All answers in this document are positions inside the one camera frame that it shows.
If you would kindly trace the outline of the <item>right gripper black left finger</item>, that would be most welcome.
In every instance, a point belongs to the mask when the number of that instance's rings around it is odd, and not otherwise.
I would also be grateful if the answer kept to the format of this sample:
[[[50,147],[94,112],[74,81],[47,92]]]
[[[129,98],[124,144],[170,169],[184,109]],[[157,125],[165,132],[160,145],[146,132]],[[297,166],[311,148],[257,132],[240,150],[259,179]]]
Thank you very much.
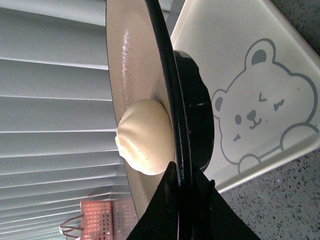
[[[169,162],[164,175],[128,240],[178,239],[178,177],[177,166]]]

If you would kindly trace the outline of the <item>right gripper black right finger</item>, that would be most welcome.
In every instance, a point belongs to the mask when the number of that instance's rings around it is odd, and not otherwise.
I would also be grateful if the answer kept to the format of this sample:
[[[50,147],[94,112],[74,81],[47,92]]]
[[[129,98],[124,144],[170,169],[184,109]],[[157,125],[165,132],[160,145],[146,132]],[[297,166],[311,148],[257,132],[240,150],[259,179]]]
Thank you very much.
[[[192,167],[194,240],[258,240],[197,167]]]

